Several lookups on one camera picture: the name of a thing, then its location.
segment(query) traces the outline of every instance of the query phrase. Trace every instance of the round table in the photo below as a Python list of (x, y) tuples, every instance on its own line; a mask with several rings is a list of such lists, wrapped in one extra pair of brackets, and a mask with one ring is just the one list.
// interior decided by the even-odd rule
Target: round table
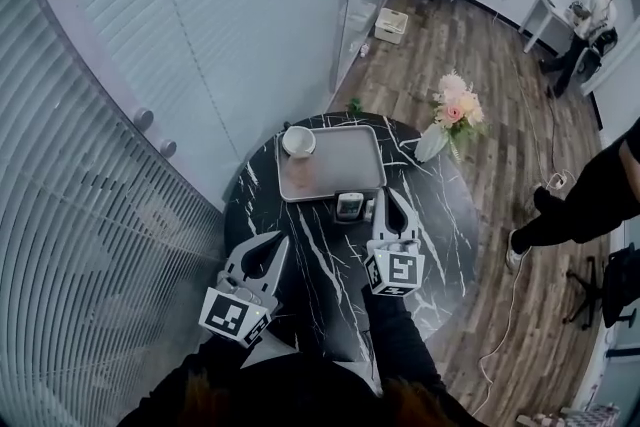
[[(384, 116), (339, 112), (296, 124), (374, 129), (387, 185), (403, 195), (420, 218), (420, 252), (426, 257), (423, 286), (405, 303), (427, 339), (449, 319), (474, 279), (478, 221), (460, 172), (446, 152), (418, 163), (413, 151), (419, 132)], [(226, 253), (255, 234), (287, 233), (292, 249), (278, 289), (283, 307), (269, 329), (306, 352), (336, 361), (368, 360), (371, 344), (361, 294), (367, 277), (360, 254), (366, 253), (371, 224), (334, 224), (330, 200), (285, 203), (278, 187), (278, 135), (256, 151), (234, 186), (225, 217)]]

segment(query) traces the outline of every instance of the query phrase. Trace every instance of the table leg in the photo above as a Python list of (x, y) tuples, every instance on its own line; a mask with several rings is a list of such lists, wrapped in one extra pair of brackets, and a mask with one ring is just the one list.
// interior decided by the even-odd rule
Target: table leg
[(534, 0), (533, 4), (531, 4), (531, 8), (529, 9), (529, 12), (527, 13), (527, 16), (524, 17), (524, 20), (522, 21), (522, 25), (518, 29), (518, 32), (520, 34), (522, 34), (524, 32), (524, 30), (527, 28), (527, 24), (529, 23), (529, 18), (531, 18), (531, 15), (535, 11), (536, 6), (538, 5), (538, 2), (540, 2), (540, 0)]
[(544, 17), (544, 20), (542, 20), (542, 23), (540, 24), (540, 27), (538, 27), (538, 30), (533, 33), (533, 36), (531, 36), (531, 39), (529, 39), (529, 41), (527, 41), (527, 44), (524, 46), (525, 54), (529, 53), (529, 50), (531, 50), (531, 47), (533, 47), (535, 42), (538, 41), (538, 38), (542, 34), (542, 31), (544, 31), (547, 25), (549, 25), (549, 22), (551, 21), (552, 17), (553, 15), (551, 13), (547, 13), (547, 15)]

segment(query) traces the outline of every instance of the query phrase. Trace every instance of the gray tray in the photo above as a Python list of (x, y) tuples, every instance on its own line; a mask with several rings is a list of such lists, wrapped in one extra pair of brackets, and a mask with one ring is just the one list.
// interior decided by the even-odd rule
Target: gray tray
[(288, 203), (333, 198), (336, 191), (378, 189), (387, 176), (373, 128), (366, 125), (312, 129), (316, 149), (309, 157), (313, 180), (308, 188), (292, 184), (284, 169), (289, 155), (276, 141), (280, 195)]

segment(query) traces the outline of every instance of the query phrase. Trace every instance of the person sitting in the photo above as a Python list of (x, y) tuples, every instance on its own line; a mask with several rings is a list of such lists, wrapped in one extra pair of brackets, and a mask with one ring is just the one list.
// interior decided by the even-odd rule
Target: person sitting
[(573, 40), (568, 52), (562, 57), (551, 61), (541, 59), (538, 61), (540, 71), (543, 74), (562, 70), (562, 74), (556, 81), (553, 88), (547, 87), (547, 97), (555, 96), (560, 98), (567, 89), (573, 69), (575, 68), (580, 54), (588, 46), (592, 45), (596, 39), (605, 31), (611, 30), (618, 17), (613, 0), (590, 0), (589, 9), (581, 10), (578, 13), (582, 21), (574, 30)]
[(297, 353), (241, 369), (251, 349), (217, 335), (187, 356), (120, 427), (482, 427), (447, 393), (398, 297), (362, 290), (383, 394), (332, 361)]

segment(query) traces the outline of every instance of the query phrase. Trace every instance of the chair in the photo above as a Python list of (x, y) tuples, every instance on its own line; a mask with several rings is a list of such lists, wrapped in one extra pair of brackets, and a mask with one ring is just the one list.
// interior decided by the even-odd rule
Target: chair
[(598, 301), (602, 302), (602, 314), (606, 327), (613, 326), (616, 322), (626, 321), (629, 327), (633, 326), (636, 318), (636, 310), (631, 315), (620, 315), (622, 309), (640, 297), (640, 290), (635, 286), (640, 279), (640, 251), (635, 250), (631, 244), (609, 255), (609, 265), (604, 271), (602, 287), (598, 287), (596, 278), (596, 259), (593, 256), (587, 258), (590, 264), (590, 279), (587, 282), (569, 269), (566, 273), (568, 279), (575, 279), (586, 293), (586, 297), (578, 309), (562, 320), (563, 324), (574, 322), (580, 314), (589, 308), (588, 321), (582, 324), (582, 329), (589, 329), (593, 325)]
[(572, 76), (583, 75), (582, 82), (589, 80), (602, 66), (602, 59), (618, 44), (618, 33), (615, 28), (603, 32), (594, 41), (593, 45), (585, 48), (575, 67)]

